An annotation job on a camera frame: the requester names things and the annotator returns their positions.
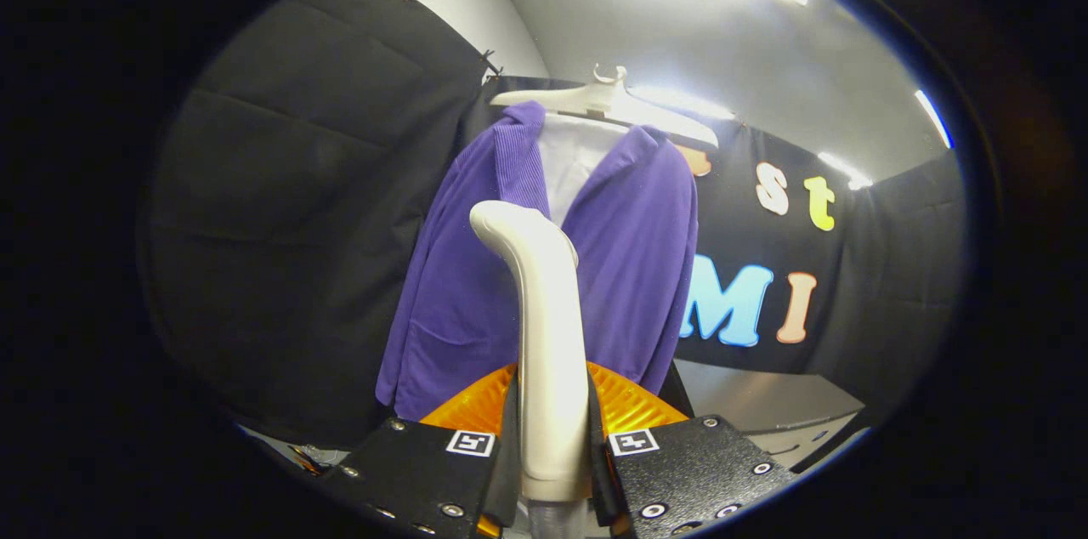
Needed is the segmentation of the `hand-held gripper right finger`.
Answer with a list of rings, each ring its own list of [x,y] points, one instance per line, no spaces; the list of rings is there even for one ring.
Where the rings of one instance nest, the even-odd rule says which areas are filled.
[[[614,538],[707,538],[798,480],[718,415],[685,415],[595,362],[588,380],[588,468]]]

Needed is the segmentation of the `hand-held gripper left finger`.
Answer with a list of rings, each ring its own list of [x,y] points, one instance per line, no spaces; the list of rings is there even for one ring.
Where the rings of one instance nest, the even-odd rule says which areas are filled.
[[[366,538],[498,538],[520,492],[518,373],[482,377],[419,422],[390,417],[319,488]]]

